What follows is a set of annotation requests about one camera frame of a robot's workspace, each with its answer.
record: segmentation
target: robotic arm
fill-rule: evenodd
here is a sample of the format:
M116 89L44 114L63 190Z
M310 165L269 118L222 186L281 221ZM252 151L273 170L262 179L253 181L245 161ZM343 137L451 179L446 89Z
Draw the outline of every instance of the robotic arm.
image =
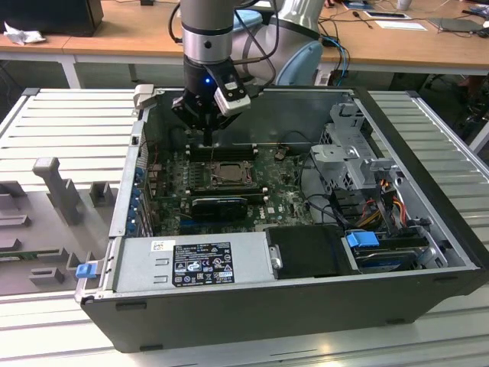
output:
M190 128L203 131L204 145L212 145L212 133L250 107L243 80L307 84L319 64L317 21L324 0L285 0L268 26L259 21L235 31L235 9L255 2L180 2L185 90L172 110Z

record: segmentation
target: gray plastic part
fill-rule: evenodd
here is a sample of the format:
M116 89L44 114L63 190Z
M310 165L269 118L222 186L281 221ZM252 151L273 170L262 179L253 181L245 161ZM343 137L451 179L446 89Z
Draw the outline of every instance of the gray plastic part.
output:
M74 252L71 252L68 256L68 262L66 263L66 271L70 273L70 275L76 279L76 268L80 265L79 259L76 257Z
M114 195L108 182L94 182L90 187L90 199L93 207L114 206Z
M58 268L38 268L31 270L29 280L36 285L61 284L64 282L64 275Z
M0 182L0 193L9 193L12 197L25 196L22 186L17 181Z
M17 251L21 246L18 239L0 239L0 252Z
M60 176L58 158L38 158L32 171L44 180L50 192L51 202L60 209L61 215L68 226L76 225L80 221L80 214L76 209L79 194L72 188L73 183L65 183Z
M27 227L31 224L28 216L0 216L0 229Z
M68 252L64 248L55 248L51 253L39 254L37 258L43 264L50 262L68 261Z
M23 96L37 96L40 92L40 88L26 88L24 92L22 92Z
M18 209L10 193L0 193L0 210Z

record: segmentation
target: desk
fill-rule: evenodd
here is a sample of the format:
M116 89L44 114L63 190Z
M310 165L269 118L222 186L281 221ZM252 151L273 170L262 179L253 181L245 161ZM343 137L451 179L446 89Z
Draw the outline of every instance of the desk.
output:
M410 8L415 10L405 12L411 18L456 18L468 8L467 3L452 0L433 11L442 3L438 0L414 0ZM385 8L390 7L388 2L381 4ZM325 10L322 16L334 17L342 45L351 54L350 70L468 75L486 75L489 72L489 42L483 38L463 38L446 32L438 34L436 27L428 21L416 21L428 31L383 29L374 21L369 22L374 29L369 29L362 21L341 22L357 18L351 11L342 14L345 8L339 8L337 16L334 16L336 9ZM370 19L363 12L360 15L363 19ZM483 22L482 18L475 16L465 19L479 24ZM324 26L335 35L330 21ZM322 62L323 67L332 67L338 62L338 51L325 50Z
M439 10L432 11L442 2L414 0L411 8L415 10L407 13L416 18L454 18L467 8L465 3L451 0ZM94 37L47 35L47 43L24 47L0 37L0 59L59 62L71 88L83 87L75 63L182 64L183 48L172 42L167 33L172 4L155 3L141 7L139 2L122 4L107 0L102 6L104 19ZM389 3L384 2L382 6L387 8ZM355 20L351 12L341 14L345 10L341 5L336 8L339 15L335 20ZM322 15L334 15L336 8L325 9ZM477 17L470 18L479 23L482 21ZM371 30L363 22L337 22L342 44L351 54L350 70L469 75L489 72L488 40L437 34L428 21L420 23L428 31L387 30L374 22L371 22L374 27ZM331 22L326 22L325 26L334 34ZM176 19L177 33L178 28L179 20ZM326 49L321 69L331 70L337 62L338 51Z

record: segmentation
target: blue latch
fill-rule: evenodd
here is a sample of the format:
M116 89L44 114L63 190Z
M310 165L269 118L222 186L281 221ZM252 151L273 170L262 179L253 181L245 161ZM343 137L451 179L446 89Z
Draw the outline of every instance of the blue latch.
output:
M379 246L379 240L373 232L352 232L346 236L350 247Z
M78 279L97 278L97 264L81 264L76 268Z

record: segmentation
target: power supply label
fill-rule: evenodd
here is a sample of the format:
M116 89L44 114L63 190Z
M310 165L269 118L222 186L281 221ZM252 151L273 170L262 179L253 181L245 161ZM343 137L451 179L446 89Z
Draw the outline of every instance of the power supply label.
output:
M175 287L226 284L235 282L231 243L202 243L173 247Z

